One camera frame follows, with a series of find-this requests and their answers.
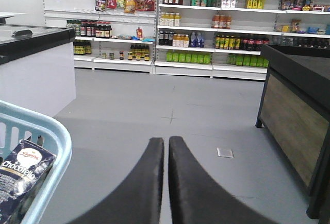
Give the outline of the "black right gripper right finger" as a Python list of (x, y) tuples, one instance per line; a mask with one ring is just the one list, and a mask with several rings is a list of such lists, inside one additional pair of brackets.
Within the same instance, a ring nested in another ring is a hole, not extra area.
[(168, 185), (173, 223), (273, 223), (227, 192), (181, 136), (169, 138)]

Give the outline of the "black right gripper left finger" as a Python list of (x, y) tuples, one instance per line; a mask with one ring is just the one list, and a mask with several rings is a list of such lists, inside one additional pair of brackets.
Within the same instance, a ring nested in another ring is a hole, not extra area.
[(163, 167), (164, 140), (153, 137), (114, 191), (70, 223), (159, 223)]

